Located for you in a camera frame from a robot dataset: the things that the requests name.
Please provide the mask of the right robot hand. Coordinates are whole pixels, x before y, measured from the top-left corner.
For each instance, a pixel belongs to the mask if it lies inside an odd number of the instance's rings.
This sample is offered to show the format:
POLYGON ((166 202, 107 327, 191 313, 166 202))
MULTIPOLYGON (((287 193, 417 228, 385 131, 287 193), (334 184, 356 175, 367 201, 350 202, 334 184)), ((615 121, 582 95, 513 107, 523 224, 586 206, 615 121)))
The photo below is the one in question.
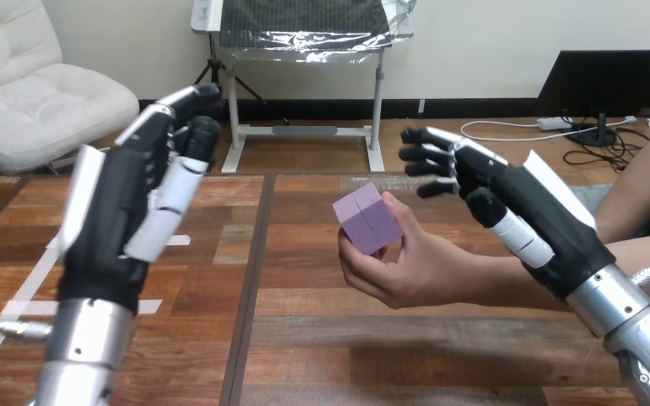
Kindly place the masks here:
POLYGON ((499 220, 500 202, 521 218, 553 251, 544 265, 526 266, 534 279, 564 300, 615 256, 597 236, 589 211, 574 212, 575 196, 564 202, 537 178, 537 171, 514 166, 488 148, 441 129, 404 129, 399 158, 410 177, 435 176, 420 186, 422 199, 457 194, 485 228, 499 220))

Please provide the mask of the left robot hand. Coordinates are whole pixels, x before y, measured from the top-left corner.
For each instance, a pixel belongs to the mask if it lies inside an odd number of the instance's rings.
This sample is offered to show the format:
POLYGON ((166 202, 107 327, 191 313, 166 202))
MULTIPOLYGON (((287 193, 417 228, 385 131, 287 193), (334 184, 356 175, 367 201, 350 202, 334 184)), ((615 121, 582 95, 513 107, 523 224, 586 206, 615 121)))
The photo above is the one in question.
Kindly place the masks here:
POLYGON ((83 145, 58 232, 58 300, 99 299, 136 313, 148 267, 210 171, 222 106, 217 83, 191 85, 140 113, 113 146, 83 145))

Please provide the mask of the person's hand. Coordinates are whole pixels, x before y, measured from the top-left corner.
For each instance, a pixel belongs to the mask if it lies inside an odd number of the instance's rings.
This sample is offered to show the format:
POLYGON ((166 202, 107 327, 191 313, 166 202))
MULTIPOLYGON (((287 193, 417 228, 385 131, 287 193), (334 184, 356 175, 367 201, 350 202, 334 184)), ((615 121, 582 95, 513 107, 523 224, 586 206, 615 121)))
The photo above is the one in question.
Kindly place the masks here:
POLYGON ((345 282, 391 309, 466 302, 465 272, 476 256, 439 236, 427 233, 414 212, 389 192, 383 202, 401 232, 399 256, 384 262, 384 251, 362 254, 339 230, 339 260, 345 282))

